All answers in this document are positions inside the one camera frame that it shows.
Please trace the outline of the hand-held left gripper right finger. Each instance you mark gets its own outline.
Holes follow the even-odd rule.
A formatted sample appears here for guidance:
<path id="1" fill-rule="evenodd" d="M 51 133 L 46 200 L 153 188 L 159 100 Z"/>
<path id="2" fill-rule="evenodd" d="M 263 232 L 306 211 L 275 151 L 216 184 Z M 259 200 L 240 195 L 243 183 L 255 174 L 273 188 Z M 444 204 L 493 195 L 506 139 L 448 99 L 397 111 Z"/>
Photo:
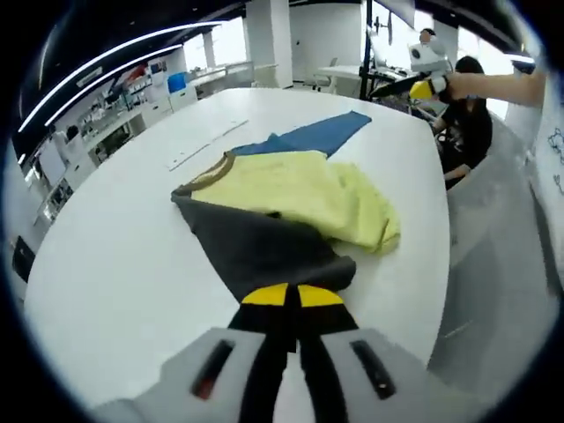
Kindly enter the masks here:
<path id="1" fill-rule="evenodd" d="M 373 328 L 335 293 L 299 286 L 301 368 L 318 422 L 475 422 L 479 402 Z"/>

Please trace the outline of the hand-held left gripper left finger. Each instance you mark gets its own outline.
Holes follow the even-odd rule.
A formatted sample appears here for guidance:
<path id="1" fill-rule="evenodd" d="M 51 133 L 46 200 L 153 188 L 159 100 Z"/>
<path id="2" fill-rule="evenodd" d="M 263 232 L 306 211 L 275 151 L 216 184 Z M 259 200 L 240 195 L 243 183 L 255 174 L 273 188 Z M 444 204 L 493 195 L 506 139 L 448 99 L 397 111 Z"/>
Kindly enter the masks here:
<path id="1" fill-rule="evenodd" d="M 94 410 L 97 422 L 271 422 L 287 364 L 278 328 L 285 293 L 253 295 L 227 328 L 211 328 L 160 367 L 133 398 Z"/>

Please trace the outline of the person's right hand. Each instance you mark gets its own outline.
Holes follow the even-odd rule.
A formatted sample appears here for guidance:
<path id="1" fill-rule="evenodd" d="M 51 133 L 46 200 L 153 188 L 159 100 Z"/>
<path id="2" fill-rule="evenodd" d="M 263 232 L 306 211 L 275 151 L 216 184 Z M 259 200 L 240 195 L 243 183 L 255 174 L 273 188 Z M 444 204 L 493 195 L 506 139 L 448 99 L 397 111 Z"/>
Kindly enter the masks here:
<path id="1" fill-rule="evenodd" d="M 478 93 L 478 75 L 454 72 L 446 75 L 446 94 L 452 100 L 465 99 Z"/>

